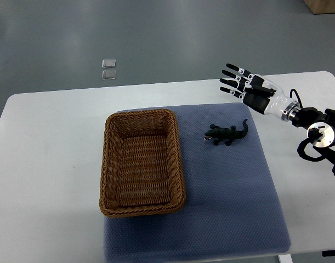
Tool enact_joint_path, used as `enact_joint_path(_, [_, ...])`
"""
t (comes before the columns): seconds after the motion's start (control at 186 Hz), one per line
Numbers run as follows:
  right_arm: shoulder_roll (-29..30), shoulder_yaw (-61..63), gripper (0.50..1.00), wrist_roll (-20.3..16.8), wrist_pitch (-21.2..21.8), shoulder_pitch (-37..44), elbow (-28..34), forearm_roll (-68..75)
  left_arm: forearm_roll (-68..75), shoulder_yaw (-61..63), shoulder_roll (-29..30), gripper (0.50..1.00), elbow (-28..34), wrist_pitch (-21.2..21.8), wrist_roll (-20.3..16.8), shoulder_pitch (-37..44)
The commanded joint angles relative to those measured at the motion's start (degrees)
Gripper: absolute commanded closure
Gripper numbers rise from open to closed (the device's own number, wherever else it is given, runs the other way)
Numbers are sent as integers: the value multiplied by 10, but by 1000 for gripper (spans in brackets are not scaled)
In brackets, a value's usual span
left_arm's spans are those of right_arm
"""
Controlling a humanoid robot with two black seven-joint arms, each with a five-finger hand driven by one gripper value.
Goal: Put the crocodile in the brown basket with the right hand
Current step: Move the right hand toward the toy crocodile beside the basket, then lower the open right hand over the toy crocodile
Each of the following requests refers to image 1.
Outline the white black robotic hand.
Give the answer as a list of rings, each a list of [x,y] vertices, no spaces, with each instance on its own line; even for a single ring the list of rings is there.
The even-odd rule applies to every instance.
[[[274,115],[287,122],[302,108],[299,101],[288,97],[274,82],[259,74],[226,64],[227,70],[222,70],[225,78],[220,90],[240,99],[246,106],[263,115]]]

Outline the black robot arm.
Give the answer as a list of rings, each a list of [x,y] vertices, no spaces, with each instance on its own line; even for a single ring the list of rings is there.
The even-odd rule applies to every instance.
[[[333,164],[332,173],[335,176],[335,110],[325,109],[321,112],[313,107],[293,110],[289,117],[292,125],[306,129],[306,139],[298,146],[300,158],[310,162],[320,162],[324,159]]]

